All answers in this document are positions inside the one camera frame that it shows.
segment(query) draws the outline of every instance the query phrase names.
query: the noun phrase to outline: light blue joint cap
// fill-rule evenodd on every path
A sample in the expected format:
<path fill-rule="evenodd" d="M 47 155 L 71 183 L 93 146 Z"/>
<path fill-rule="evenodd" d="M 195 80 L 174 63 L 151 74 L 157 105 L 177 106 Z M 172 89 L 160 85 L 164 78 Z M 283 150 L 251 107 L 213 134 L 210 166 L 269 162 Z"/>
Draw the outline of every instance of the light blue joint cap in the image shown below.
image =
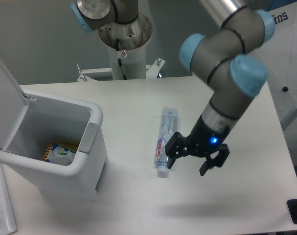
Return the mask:
<path fill-rule="evenodd" d="M 274 35 L 275 32 L 275 23 L 272 18 L 272 16 L 269 14 L 269 12 L 265 10 L 256 10 L 255 13 L 260 15 L 262 20 L 264 21 L 264 26 L 265 26 L 265 38 L 264 42 L 268 41 L 272 36 Z"/>
<path fill-rule="evenodd" d="M 191 62 L 192 62 L 192 58 L 196 50 L 196 47 L 203 38 L 205 38 L 205 36 L 200 33 L 192 34 L 184 41 L 184 43 L 181 46 L 179 58 L 181 63 L 189 71 L 191 71 Z"/>
<path fill-rule="evenodd" d="M 75 3 L 72 3 L 70 5 L 70 8 L 72 9 L 72 12 L 74 13 L 74 16 L 76 17 L 77 21 L 79 22 L 80 26 L 82 27 L 83 31 L 85 33 L 92 33 L 93 30 L 89 27 L 89 25 L 85 22 L 83 17 L 81 16 L 79 10 L 76 8 Z"/>
<path fill-rule="evenodd" d="M 230 71 L 237 87 L 252 98 L 260 93 L 269 76 L 266 66 L 243 54 L 236 56 L 232 60 Z"/>

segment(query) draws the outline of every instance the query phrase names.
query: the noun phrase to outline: table surface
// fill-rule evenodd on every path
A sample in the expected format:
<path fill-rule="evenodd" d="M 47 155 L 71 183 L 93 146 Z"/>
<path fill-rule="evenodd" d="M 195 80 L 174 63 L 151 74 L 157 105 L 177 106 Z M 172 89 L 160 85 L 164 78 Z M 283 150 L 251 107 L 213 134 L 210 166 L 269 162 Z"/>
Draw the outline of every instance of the table surface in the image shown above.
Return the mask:
<path fill-rule="evenodd" d="M 196 77 L 27 85 L 100 105 L 109 162 L 94 203 L 39 191 L 7 166 L 18 234 L 252 234 L 297 230 L 286 201 L 297 178 L 267 85 L 225 143 L 222 168 L 199 175 L 204 159 L 177 160 L 158 178 L 154 155 L 164 107 L 188 135 L 212 91 Z"/>

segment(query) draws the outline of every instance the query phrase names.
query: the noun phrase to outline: bottle label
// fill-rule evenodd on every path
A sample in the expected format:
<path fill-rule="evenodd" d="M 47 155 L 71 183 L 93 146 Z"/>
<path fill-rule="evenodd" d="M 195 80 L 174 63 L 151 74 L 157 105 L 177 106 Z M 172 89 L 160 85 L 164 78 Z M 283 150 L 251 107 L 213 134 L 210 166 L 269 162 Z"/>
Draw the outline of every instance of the bottle label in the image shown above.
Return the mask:
<path fill-rule="evenodd" d="M 162 147 L 162 137 L 157 142 L 157 149 L 156 149 L 156 158 L 157 158 L 157 160 L 161 156 L 161 147 Z"/>

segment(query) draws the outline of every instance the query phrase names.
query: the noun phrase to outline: robotic arm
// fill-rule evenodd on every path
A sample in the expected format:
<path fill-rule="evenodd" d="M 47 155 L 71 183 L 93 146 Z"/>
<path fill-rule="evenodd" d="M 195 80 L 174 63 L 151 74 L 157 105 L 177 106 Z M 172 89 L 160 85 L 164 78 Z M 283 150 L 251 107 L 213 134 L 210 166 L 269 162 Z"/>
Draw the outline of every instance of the robotic arm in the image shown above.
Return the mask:
<path fill-rule="evenodd" d="M 146 46 L 153 28 L 137 0 L 77 0 L 71 9 L 86 33 L 98 30 L 114 80 L 146 77 Z"/>
<path fill-rule="evenodd" d="M 188 137 L 176 132 L 165 146 L 168 168 L 177 158 L 206 158 L 203 176 L 221 167 L 229 155 L 224 140 L 259 94 L 268 78 L 267 68 L 246 53 L 274 35 L 274 21 L 267 12 L 252 12 L 242 0 L 200 0 L 221 32 L 212 38 L 191 35 L 181 47 L 184 66 L 214 90 L 209 103 Z M 212 159 L 211 154 L 218 152 Z"/>

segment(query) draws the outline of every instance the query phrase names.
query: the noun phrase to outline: open lid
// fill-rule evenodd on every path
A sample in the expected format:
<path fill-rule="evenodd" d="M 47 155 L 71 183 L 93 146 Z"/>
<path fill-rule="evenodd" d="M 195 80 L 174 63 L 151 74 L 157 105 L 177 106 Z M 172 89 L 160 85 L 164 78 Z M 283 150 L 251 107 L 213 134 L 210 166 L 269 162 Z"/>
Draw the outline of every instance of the open lid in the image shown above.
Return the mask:
<path fill-rule="evenodd" d="M 7 149 L 28 105 L 29 97 L 0 60 L 0 149 Z"/>

